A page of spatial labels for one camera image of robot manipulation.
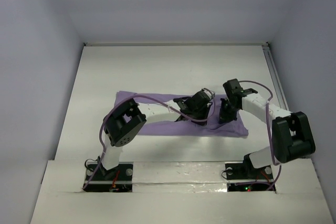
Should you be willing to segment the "purple t shirt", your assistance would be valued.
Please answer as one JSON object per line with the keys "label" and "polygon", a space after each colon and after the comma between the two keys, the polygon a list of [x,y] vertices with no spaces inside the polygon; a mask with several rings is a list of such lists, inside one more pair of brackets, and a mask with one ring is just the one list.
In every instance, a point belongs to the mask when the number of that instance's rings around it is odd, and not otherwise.
{"label": "purple t shirt", "polygon": [[248,130],[245,128],[241,117],[226,124],[219,124],[219,111],[221,98],[226,95],[215,96],[215,106],[210,113],[214,115],[202,126],[190,121],[178,121],[179,115],[169,111],[164,106],[144,98],[135,98],[140,111],[146,115],[147,122],[139,131],[139,135],[148,136],[221,136],[221,137],[246,137]]}

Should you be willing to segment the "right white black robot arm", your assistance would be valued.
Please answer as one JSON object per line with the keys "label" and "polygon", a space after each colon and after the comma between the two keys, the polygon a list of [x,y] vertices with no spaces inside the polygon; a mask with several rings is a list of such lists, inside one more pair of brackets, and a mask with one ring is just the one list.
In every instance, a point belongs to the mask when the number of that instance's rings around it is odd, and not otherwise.
{"label": "right white black robot arm", "polygon": [[255,179],[263,168],[304,158],[316,151],[306,114],[290,112],[263,98],[255,89],[244,89],[241,82],[231,79],[223,84],[226,98],[221,100],[219,123],[237,120],[240,110],[266,124],[269,145],[244,156],[237,170],[244,179]]}

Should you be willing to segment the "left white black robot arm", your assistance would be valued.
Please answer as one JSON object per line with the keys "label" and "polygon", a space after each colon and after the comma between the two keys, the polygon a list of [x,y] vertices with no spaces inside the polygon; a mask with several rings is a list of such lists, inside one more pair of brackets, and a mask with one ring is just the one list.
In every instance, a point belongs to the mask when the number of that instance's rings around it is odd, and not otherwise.
{"label": "left white black robot arm", "polygon": [[119,171],[122,147],[129,144],[145,123],[177,123],[190,121],[205,125],[215,106],[215,93],[203,88],[191,97],[162,102],[143,94],[134,94],[118,103],[103,119],[103,151],[96,170],[104,180],[112,179]]}

